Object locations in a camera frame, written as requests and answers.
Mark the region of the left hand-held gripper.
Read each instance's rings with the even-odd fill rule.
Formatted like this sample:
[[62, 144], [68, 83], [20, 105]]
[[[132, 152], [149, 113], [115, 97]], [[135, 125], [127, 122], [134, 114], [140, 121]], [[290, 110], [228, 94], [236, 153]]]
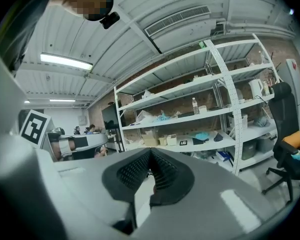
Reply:
[[70, 161], [94, 158], [108, 142], [104, 133], [66, 135], [55, 127], [49, 115], [31, 109], [19, 135], [37, 149], [47, 151], [53, 161]]

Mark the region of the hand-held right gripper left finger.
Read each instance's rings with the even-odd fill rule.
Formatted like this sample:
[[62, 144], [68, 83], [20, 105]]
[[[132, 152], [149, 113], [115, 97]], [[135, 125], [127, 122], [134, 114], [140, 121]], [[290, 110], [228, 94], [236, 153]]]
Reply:
[[151, 149], [119, 153], [102, 173], [102, 184], [114, 200], [134, 203], [135, 194], [150, 171]]

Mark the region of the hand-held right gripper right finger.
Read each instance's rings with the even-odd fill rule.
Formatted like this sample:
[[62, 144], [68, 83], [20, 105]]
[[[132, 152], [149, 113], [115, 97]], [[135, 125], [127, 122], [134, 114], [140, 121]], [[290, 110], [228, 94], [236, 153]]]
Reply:
[[155, 191], [150, 206], [168, 206], [178, 203], [192, 189], [195, 176], [185, 163], [153, 148], [149, 155], [149, 170], [155, 181]]

